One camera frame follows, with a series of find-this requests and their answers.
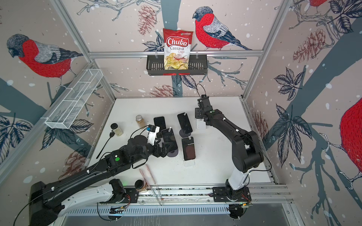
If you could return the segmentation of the teal phone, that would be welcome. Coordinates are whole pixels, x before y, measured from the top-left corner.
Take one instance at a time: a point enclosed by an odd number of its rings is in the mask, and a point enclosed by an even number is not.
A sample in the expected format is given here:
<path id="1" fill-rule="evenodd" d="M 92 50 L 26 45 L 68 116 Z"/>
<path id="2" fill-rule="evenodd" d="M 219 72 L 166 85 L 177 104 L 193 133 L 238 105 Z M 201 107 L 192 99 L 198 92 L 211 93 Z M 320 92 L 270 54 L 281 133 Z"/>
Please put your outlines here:
<path id="1" fill-rule="evenodd" d="M 196 158 L 194 138 L 192 136 L 182 139 L 184 161 L 194 160 Z"/>

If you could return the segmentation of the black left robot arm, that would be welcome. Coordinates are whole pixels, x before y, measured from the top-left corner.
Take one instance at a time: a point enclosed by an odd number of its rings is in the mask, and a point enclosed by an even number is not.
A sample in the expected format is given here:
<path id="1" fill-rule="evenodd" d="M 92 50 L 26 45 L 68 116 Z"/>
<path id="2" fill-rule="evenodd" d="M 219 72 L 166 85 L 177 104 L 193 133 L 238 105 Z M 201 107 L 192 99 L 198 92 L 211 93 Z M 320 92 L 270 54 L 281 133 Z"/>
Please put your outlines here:
<path id="1" fill-rule="evenodd" d="M 117 203 L 123 200 L 130 204 L 130 195 L 114 176 L 135 168 L 135 163 L 147 161 L 151 155 L 164 158 L 171 148 L 171 142 L 160 143 L 157 140 L 150 144 L 145 136 L 137 135 L 130 138 L 127 145 L 106 152 L 94 165 L 66 179 L 33 184 L 30 201 L 26 205 L 29 208 L 29 225 L 48 226 L 65 213 L 88 204 Z"/>

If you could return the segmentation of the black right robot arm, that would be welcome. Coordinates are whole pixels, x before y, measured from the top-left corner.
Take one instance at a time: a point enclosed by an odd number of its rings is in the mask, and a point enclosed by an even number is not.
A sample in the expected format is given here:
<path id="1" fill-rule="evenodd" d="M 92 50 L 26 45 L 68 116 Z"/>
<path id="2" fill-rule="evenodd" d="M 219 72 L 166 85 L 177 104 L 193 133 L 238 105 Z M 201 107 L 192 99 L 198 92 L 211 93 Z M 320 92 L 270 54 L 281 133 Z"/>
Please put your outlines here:
<path id="1" fill-rule="evenodd" d="M 232 144 L 234 170 L 224 187 L 213 187 L 214 202 L 251 202 L 248 189 L 250 173 L 264 161 L 259 137 L 254 131 L 246 131 L 230 120 L 218 109 L 213 109 L 209 97 L 204 94 L 198 99 L 195 118 L 202 119 L 207 126 L 218 129 Z"/>

